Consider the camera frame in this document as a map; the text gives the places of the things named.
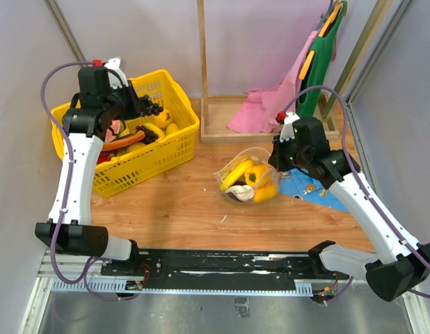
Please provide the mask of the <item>dark blue grape bunch toy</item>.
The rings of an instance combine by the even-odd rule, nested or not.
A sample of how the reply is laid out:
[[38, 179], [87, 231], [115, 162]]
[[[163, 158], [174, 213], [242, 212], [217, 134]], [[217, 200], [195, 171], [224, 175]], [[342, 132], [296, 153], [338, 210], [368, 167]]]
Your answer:
[[154, 103], [149, 95], [144, 95], [138, 99], [141, 117], [158, 116], [164, 108]]

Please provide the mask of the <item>clear zip top bag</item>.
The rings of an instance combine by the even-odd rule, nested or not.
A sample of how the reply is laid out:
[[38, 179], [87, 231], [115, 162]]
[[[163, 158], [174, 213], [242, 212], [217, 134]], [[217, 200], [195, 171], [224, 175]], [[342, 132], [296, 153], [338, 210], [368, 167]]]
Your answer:
[[276, 197], [280, 173], [268, 163], [271, 153], [252, 147], [240, 152], [213, 176], [219, 193], [232, 201], [259, 204]]

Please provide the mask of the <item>yellow bell pepper toy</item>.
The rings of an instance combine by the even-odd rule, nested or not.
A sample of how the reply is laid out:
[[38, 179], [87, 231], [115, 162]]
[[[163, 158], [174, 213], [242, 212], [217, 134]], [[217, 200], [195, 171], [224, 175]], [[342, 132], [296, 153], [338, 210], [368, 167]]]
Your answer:
[[245, 181], [248, 186], [255, 186], [263, 175], [268, 171], [268, 165], [254, 165], [246, 169], [244, 173]]

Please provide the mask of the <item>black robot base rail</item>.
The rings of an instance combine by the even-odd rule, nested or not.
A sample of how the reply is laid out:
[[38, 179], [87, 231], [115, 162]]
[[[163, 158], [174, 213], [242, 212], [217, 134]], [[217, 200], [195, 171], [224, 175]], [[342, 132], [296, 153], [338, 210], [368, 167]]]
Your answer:
[[101, 274], [133, 283], [148, 273], [144, 292], [167, 294], [290, 294], [300, 281], [348, 279], [344, 273], [315, 273], [306, 252], [141, 249], [139, 258], [135, 270], [112, 261]]

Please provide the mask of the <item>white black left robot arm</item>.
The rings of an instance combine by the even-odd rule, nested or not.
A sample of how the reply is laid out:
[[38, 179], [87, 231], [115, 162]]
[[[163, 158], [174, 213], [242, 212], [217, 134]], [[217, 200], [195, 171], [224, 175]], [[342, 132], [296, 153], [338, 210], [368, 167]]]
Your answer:
[[35, 236], [50, 249], [54, 272], [69, 284], [74, 280], [61, 274], [57, 255], [86, 256], [88, 266], [93, 260], [108, 260], [128, 276], [141, 268], [134, 240], [92, 225], [90, 197], [97, 160], [113, 121], [144, 116], [153, 106], [148, 98], [136, 95], [119, 58], [78, 64], [79, 92], [64, 116], [57, 120], [49, 109], [45, 111], [63, 139], [63, 162], [51, 211], [46, 222], [35, 226]]

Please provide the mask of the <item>white garlic bulb toy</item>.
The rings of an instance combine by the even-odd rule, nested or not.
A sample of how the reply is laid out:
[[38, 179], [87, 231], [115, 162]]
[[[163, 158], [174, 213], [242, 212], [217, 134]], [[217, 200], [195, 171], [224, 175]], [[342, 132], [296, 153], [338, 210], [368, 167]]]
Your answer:
[[234, 185], [225, 191], [225, 195], [240, 202], [248, 202], [254, 198], [255, 192], [248, 185]]

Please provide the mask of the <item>long yellow banana toy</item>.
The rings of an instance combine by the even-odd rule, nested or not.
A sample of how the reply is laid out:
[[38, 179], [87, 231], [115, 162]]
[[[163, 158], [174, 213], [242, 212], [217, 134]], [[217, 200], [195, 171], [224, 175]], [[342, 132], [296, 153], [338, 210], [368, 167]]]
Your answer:
[[223, 178], [222, 184], [220, 185], [220, 191], [225, 191], [231, 187], [248, 168], [254, 165], [255, 162], [252, 159], [248, 159], [234, 167], [234, 169]]

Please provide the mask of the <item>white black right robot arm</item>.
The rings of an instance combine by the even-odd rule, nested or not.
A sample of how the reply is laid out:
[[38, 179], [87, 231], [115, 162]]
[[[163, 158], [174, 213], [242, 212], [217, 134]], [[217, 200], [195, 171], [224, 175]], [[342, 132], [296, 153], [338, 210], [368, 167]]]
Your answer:
[[373, 253], [324, 241], [310, 251], [308, 271], [324, 278], [331, 271], [367, 282], [390, 302], [430, 274], [430, 243], [421, 244], [381, 202], [346, 148], [333, 150], [322, 122], [279, 113], [280, 133], [273, 138], [269, 163], [279, 172], [304, 169], [349, 210], [371, 241]]

